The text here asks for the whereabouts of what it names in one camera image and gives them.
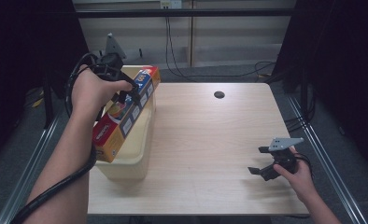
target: gray carpet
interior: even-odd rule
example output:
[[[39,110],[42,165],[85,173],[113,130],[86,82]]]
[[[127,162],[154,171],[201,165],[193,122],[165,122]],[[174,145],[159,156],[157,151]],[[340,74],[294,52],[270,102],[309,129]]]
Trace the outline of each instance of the gray carpet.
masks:
[[[273,66],[269,66],[260,71],[260,74],[271,73]],[[255,73],[242,76],[254,70],[254,65],[238,65],[238,66],[215,66],[202,68],[182,68],[181,73],[187,77],[173,75],[168,70],[162,70],[163,82],[254,82],[257,79]],[[271,89],[276,98],[280,112],[284,119],[294,118],[294,113],[290,107],[287,94],[282,90],[281,82],[271,84]],[[39,91],[28,96],[27,102],[33,102],[38,96]],[[63,105],[62,100],[54,97],[55,112],[59,112],[59,108]],[[31,157],[38,140],[43,133],[45,122],[44,106],[29,107],[27,106],[21,118],[21,122],[14,133],[7,140],[6,144],[0,152],[0,212],[4,207],[10,193],[14,189],[16,183],[21,177],[21,173],[26,163]],[[63,115],[59,121],[54,135],[46,148],[45,155],[42,156],[40,166],[48,159],[49,154],[56,145],[60,134],[64,129],[67,116]],[[352,140],[339,131],[339,125],[332,117],[323,103],[317,101],[315,116],[311,120],[311,124],[315,129],[320,141],[325,146],[331,157],[335,168],[347,185],[348,190],[353,194],[355,200],[360,205],[365,219],[368,221],[368,162],[359,154],[356,145]],[[290,133],[292,137],[304,137],[304,131],[299,129]],[[335,214],[343,223],[351,223],[351,218],[343,206],[338,194],[335,192],[329,177],[326,175],[316,153],[309,142],[297,146],[300,152],[306,154],[312,161],[315,185],[321,197],[331,207]],[[88,223],[129,223],[129,217],[113,217],[113,216],[89,216]],[[145,217],[145,220],[152,223],[201,223],[199,217]],[[211,223],[313,223],[310,218],[298,217],[221,217],[218,221]]]

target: white wall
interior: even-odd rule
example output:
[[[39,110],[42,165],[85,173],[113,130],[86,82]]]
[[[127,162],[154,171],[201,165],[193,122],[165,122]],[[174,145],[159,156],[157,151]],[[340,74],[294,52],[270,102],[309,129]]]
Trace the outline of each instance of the white wall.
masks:
[[[160,8],[159,1],[101,0],[104,3],[100,3],[99,0],[99,3],[79,3],[84,1],[98,0],[74,0],[76,9]],[[192,8],[188,0],[184,0],[182,5],[183,8]],[[295,0],[204,0],[195,1],[193,8],[293,8],[294,5]],[[177,55],[179,63],[204,66],[275,61],[290,17],[198,17],[170,18],[169,21],[175,51],[186,54]],[[112,33],[125,52],[144,49],[153,54],[164,54],[165,18],[80,19],[80,23],[90,51],[104,49],[106,35]]]

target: table top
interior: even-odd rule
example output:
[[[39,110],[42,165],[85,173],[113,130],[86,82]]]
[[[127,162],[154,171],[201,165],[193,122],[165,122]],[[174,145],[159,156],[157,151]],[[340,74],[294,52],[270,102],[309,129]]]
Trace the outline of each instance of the table top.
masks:
[[[112,181],[93,168],[89,214],[308,214],[286,179],[248,171],[273,162],[258,147],[290,137],[268,85],[161,83],[155,94],[147,176]]]

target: black wire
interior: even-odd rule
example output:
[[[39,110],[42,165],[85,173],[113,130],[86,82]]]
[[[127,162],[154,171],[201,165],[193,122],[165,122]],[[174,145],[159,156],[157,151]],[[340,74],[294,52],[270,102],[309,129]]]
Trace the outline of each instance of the black wire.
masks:
[[[299,218],[299,219],[308,219],[308,218],[310,218],[310,215],[306,215],[306,216],[303,216],[303,217],[300,217],[300,216],[285,216],[285,217],[293,217],[293,218]]]
[[[130,216],[129,224],[152,224],[152,217]]]
[[[287,129],[289,130],[289,133],[292,133],[294,131],[302,129],[305,125],[308,125],[310,123],[310,121],[312,120],[312,118],[315,116],[315,113],[316,113],[316,97],[317,96],[316,96],[315,90],[312,90],[312,99],[311,99],[311,102],[310,102],[310,106],[308,108],[308,114],[307,114],[308,117],[307,118],[304,115],[302,115],[298,118],[285,120],[285,122],[292,122],[296,119],[298,120],[294,125],[291,124],[290,126],[287,126]]]
[[[258,73],[259,70],[257,69],[257,65],[259,63],[269,63],[268,65],[275,64],[274,62],[257,62],[256,64],[254,64],[254,70],[256,71],[256,74],[257,74],[256,80],[254,82],[258,82],[258,80],[259,80],[260,74]]]
[[[79,70],[79,68],[85,63],[84,61],[85,60],[87,60],[88,58],[92,58],[93,59],[93,64],[95,64],[95,62],[94,61],[97,61],[97,56],[95,55],[95,54],[93,54],[93,53],[86,53],[86,54],[84,54],[80,59],[79,59],[79,61],[77,62],[77,64],[76,64],[76,66],[74,67],[74,69],[73,69],[73,72],[71,73],[71,75],[73,75],[73,74],[79,74],[79,73],[77,73],[77,71]]]
[[[309,158],[307,156],[305,156],[305,154],[299,153],[299,152],[294,153],[294,157],[297,160],[306,162],[307,166],[309,167],[310,176],[312,177],[312,180],[313,180],[313,178],[314,178],[313,168],[312,168],[312,163],[310,162]]]
[[[261,71],[262,69],[266,68],[266,67],[269,67],[270,65],[272,64],[275,64],[274,62],[257,62],[254,67],[254,71],[252,72],[249,72],[249,73],[245,73],[245,74],[241,74],[241,75],[228,75],[228,76],[213,76],[213,75],[210,75],[210,76],[201,76],[201,75],[189,75],[189,76],[185,76],[179,69],[178,69],[178,66],[177,66],[177,63],[176,63],[176,57],[175,57],[175,53],[173,52],[173,43],[172,43],[172,36],[171,36],[171,28],[170,28],[170,21],[169,21],[169,17],[166,17],[165,18],[166,20],[166,51],[165,51],[165,59],[166,59],[166,65],[167,65],[167,68],[169,69],[169,71],[177,76],[177,77],[184,77],[185,79],[187,79],[188,81],[191,81],[191,82],[196,82],[195,80],[192,80],[190,79],[190,77],[244,77],[244,76],[248,76],[248,75],[252,75],[254,73],[258,73],[259,71]],[[176,67],[176,70],[179,72],[179,74],[175,73],[169,66],[169,62],[167,60],[167,51],[168,51],[168,46],[169,46],[169,42],[170,42],[170,49],[171,49],[171,52],[172,52],[172,57],[173,57],[173,61],[174,61],[174,64],[175,64],[175,67]],[[260,69],[256,69],[257,67],[257,64],[259,63],[268,63],[266,66],[260,68]]]
[[[45,190],[43,193],[38,195],[28,204],[26,204],[21,211],[11,220],[11,224],[22,223],[26,218],[28,218],[39,206],[49,200],[51,197],[55,196],[62,189],[66,188],[74,181],[78,180],[83,175],[87,174],[91,168],[93,168],[96,163],[96,149],[92,146],[91,156],[89,157],[87,163],[79,170],[75,171],[73,174],[69,175],[65,179],[61,180],[59,183],[53,185],[49,189]]]
[[[79,60],[78,64],[82,64],[84,61],[83,57],[81,60]],[[77,80],[77,77],[79,76],[79,74],[81,74],[83,71],[85,71],[88,68],[94,68],[96,66],[98,66],[100,64],[90,64],[87,65],[86,67],[82,68],[81,70],[79,70],[77,72],[77,70],[73,70],[73,72],[71,73],[70,77],[67,80],[67,85],[65,87],[65,99],[64,99],[64,106],[65,106],[65,111],[67,112],[67,116],[70,118],[71,116],[71,112],[73,111],[73,104],[71,101],[71,93],[73,92],[73,87],[74,87],[74,83]]]
[[[170,33],[170,21],[169,21],[169,17],[166,17],[165,18],[166,20],[166,51],[165,51],[165,59],[166,59],[166,65],[167,65],[167,68],[169,69],[169,71],[177,76],[177,77],[184,77],[185,79],[187,79],[188,81],[191,81],[191,82],[196,82],[195,80],[192,80],[186,76],[184,76],[184,74],[181,73],[181,71],[178,69],[178,66],[177,66],[177,63],[176,63],[176,57],[175,57],[175,53],[173,51],[173,43],[172,43],[172,36],[171,36],[171,33]],[[167,60],[167,49],[168,49],[168,46],[169,46],[169,42],[170,42],[170,50],[172,52],[172,57],[173,57],[173,61],[175,63],[175,66],[176,66],[176,70],[179,72],[179,74],[175,73],[169,66],[169,62]]]

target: forearm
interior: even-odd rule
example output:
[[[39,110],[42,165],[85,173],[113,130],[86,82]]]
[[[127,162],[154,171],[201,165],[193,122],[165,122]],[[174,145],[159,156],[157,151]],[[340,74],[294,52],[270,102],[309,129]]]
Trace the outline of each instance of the forearm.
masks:
[[[64,133],[35,182],[28,202],[40,193],[80,169],[90,157],[93,114],[74,114]],[[85,223],[88,209],[89,175],[63,189],[44,203],[27,219],[51,223]]]
[[[304,204],[309,211],[310,216],[316,224],[321,223],[341,223],[327,204],[318,194],[304,199]]]

